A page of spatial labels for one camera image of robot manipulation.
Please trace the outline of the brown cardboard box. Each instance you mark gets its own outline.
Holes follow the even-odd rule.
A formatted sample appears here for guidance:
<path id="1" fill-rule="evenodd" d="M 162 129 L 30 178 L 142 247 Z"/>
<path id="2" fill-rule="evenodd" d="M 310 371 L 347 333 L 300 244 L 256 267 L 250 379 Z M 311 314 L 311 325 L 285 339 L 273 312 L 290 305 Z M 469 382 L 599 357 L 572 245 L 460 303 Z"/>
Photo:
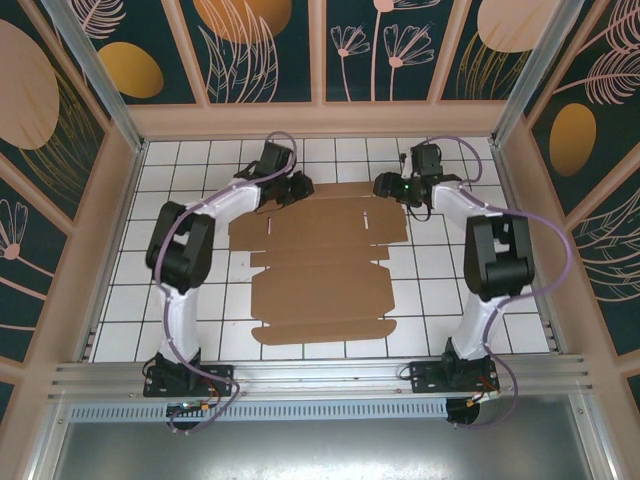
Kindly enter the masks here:
<path id="1" fill-rule="evenodd" d="M 377 340 L 397 326 L 389 247 L 405 242 L 402 206 L 370 182 L 318 184 L 290 206 L 268 203 L 229 227 L 250 255 L 252 331 L 263 345 Z"/>

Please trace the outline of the grey metal sheet panel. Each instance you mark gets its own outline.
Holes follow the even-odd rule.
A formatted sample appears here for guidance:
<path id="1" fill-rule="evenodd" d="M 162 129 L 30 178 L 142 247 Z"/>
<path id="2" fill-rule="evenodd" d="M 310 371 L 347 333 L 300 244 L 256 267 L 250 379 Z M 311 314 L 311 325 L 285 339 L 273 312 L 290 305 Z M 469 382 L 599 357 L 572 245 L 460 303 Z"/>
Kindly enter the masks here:
<path id="1" fill-rule="evenodd" d="M 523 398 L 480 430 L 439 418 L 220 422 L 190 436 L 160 422 L 59 420 L 34 480 L 621 480 L 592 414 L 567 396 Z"/>

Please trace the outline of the thin aluminium side rail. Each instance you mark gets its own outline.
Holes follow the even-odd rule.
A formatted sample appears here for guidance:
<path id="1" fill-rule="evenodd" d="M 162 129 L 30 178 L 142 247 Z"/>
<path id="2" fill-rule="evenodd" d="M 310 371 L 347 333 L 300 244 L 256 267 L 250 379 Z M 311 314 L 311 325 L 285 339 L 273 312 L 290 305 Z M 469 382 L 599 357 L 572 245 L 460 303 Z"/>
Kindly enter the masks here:
<path id="1" fill-rule="evenodd" d="M 100 323 L 146 148 L 142 143 L 130 147 L 127 152 L 121 149 L 112 152 L 111 157 L 121 160 L 123 165 L 107 165 L 109 171 L 99 175 L 98 181 L 92 184 L 89 206 L 82 212 L 88 227 L 87 238 L 92 241 L 88 254 L 94 257 L 96 267 L 75 343 L 73 360 L 78 363 L 86 359 L 90 350 L 88 344 L 93 341 Z"/>
<path id="2" fill-rule="evenodd" d="M 513 178 L 509 171 L 506 157 L 501 152 L 501 150 L 493 143 L 490 144 L 490 150 L 493 155 L 507 206 L 516 210 L 521 210 L 521 201 L 513 183 Z M 535 297 L 522 299 L 518 302 L 513 302 L 505 309 L 504 316 L 517 316 L 525 314 L 530 315 L 530 312 L 525 313 L 515 311 L 517 304 L 526 303 L 529 300 L 534 300 L 536 303 L 537 313 L 540 319 L 541 327 L 543 329 L 543 332 L 545 333 L 549 353 L 559 354 L 561 352 L 561 349 L 559 348 L 560 341 L 557 339 L 557 334 L 555 332 L 555 312 L 553 311 L 551 300 L 546 295 L 537 295 Z"/>

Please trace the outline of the aluminium frame post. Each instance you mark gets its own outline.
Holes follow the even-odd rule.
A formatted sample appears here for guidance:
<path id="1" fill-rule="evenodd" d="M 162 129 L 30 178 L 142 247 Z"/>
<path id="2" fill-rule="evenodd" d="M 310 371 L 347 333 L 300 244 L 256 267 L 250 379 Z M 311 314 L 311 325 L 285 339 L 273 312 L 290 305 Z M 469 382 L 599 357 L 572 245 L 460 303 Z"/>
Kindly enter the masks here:
<path id="1" fill-rule="evenodd" d="M 542 31 L 505 108 L 491 134 L 491 146 L 499 148 L 510 136 L 536 88 L 576 23 L 585 0 L 560 0 Z"/>
<path id="2" fill-rule="evenodd" d="M 83 32 L 71 6 L 66 0 L 42 0 L 42 4 L 71 49 L 74 58 L 87 74 L 88 80 L 96 89 L 125 140 L 136 153 L 139 153 L 143 145 L 142 137 L 122 96 L 116 90 L 93 44 Z"/>

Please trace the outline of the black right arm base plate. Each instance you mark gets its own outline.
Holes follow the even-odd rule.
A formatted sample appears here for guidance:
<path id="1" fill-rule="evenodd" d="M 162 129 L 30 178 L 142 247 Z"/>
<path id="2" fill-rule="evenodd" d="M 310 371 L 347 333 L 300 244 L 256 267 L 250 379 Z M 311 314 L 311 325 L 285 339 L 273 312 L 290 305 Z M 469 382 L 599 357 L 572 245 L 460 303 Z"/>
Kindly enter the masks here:
<path id="1" fill-rule="evenodd" d="M 459 363 L 417 361 L 409 364 L 414 393 L 464 393 L 499 391 L 495 363 L 489 358 Z"/>

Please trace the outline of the aluminium mounting rail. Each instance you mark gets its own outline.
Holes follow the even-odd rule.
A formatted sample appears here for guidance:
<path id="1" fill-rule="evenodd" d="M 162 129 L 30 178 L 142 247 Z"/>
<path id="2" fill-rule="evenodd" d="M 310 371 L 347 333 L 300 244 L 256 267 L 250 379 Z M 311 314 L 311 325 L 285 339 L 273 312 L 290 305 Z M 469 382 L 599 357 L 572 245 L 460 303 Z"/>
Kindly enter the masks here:
<path id="1" fill-rule="evenodd" d="M 594 387 L 578 355 L 501 355 L 522 395 L 589 392 Z M 234 379 L 248 400 L 327 400 L 408 397 L 400 379 L 408 358 L 238 361 Z M 142 402 L 143 364 L 66 363 L 56 367 L 48 398 L 67 402 Z"/>

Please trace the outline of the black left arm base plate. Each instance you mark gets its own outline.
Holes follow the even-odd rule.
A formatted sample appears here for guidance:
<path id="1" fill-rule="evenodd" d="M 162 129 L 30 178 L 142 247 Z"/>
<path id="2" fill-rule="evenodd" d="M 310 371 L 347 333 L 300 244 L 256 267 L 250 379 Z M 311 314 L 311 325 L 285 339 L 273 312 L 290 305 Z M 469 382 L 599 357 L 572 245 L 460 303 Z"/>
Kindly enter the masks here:
<path id="1" fill-rule="evenodd" d="M 214 387 L 221 397 L 231 395 L 231 386 L 225 382 L 225 379 L 233 378 L 231 365 L 202 366 L 201 369 L 210 375 L 220 377 L 220 380 L 213 381 L 203 377 L 182 364 L 148 366 L 145 370 L 142 394 L 146 398 L 209 397 L 211 387 Z"/>

